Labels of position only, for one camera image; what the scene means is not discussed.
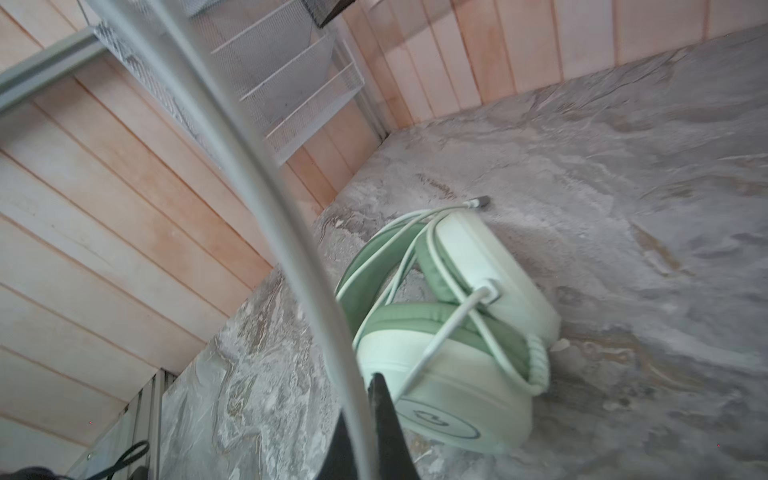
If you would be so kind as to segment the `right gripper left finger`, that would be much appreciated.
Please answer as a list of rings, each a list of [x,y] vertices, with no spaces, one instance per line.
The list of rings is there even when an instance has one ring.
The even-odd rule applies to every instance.
[[[358,471],[345,418],[340,414],[316,480],[357,480]]]

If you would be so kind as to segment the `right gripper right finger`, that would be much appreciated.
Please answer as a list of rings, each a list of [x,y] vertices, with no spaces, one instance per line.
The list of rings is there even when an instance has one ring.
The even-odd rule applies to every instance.
[[[375,427],[379,478],[419,480],[386,379],[381,373],[375,373],[371,378],[368,400]]]

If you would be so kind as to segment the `green headphones with cable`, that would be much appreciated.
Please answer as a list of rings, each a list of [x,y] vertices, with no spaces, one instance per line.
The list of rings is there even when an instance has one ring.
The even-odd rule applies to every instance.
[[[379,230],[337,288],[366,379],[385,379],[401,424],[503,453],[533,429],[561,318],[479,216],[488,203],[417,210]]]

